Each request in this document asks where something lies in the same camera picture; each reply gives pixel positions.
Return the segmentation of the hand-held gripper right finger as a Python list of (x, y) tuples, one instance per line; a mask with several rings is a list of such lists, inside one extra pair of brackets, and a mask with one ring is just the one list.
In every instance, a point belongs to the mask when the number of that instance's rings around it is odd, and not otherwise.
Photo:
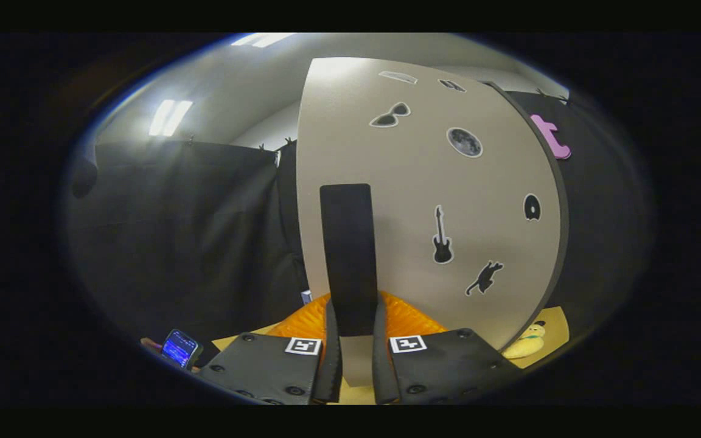
[(470, 328), (448, 330), (378, 292), (372, 377), (379, 405), (465, 405), (503, 390), (522, 370)]

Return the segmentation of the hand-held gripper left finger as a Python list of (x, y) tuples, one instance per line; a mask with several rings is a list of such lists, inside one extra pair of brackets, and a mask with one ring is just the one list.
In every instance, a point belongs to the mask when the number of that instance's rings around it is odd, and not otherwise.
[(339, 401), (342, 374), (333, 302), (322, 296), (265, 332), (240, 333), (197, 377), (256, 404), (325, 405)]

